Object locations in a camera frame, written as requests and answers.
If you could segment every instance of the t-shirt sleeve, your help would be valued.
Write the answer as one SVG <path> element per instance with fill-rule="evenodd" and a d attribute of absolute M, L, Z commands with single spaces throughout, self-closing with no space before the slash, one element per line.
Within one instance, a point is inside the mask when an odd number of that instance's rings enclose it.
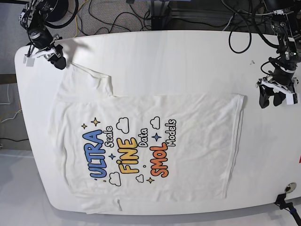
<path fill-rule="evenodd" d="M 70 149 L 71 144 L 75 143 L 75 141 L 70 141 L 70 131 L 66 129 L 66 127 L 68 127 L 68 120 L 66 120 L 65 112 L 71 105 L 72 103 L 56 101 L 56 103 L 53 105 L 48 127 L 48 133 L 55 155 L 55 163 L 67 184 L 67 150 Z M 87 214 L 121 210 L 119 200 L 116 197 L 110 197 L 107 195 L 81 194 L 73 189 L 70 189 L 70 191 L 76 196 L 82 211 Z"/>
<path fill-rule="evenodd" d="M 111 96 L 113 94 L 110 76 L 70 63 L 65 69 L 56 100 L 90 102 Z"/>

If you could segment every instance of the sparkle icon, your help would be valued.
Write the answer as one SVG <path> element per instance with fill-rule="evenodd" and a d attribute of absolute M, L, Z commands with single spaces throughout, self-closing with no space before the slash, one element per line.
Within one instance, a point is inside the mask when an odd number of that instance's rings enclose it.
<path fill-rule="evenodd" d="M 94 118 L 94 121 L 91 121 L 91 122 L 94 123 L 95 126 L 96 126 L 98 123 L 100 123 L 100 121 L 97 121 L 96 118 Z"/>
<path fill-rule="evenodd" d="M 148 179 L 147 181 L 151 184 L 151 183 L 152 183 L 153 181 L 155 181 L 155 180 L 153 180 L 153 179 L 150 178 L 150 179 Z"/>
<path fill-rule="evenodd" d="M 109 157 L 113 160 L 113 158 L 115 158 L 116 156 L 114 156 L 113 154 L 109 155 Z"/>
<path fill-rule="evenodd" d="M 159 138 L 162 138 L 160 136 L 158 136 L 158 133 L 156 133 L 156 135 L 154 135 L 152 138 L 156 139 L 156 142 L 158 141 Z"/>

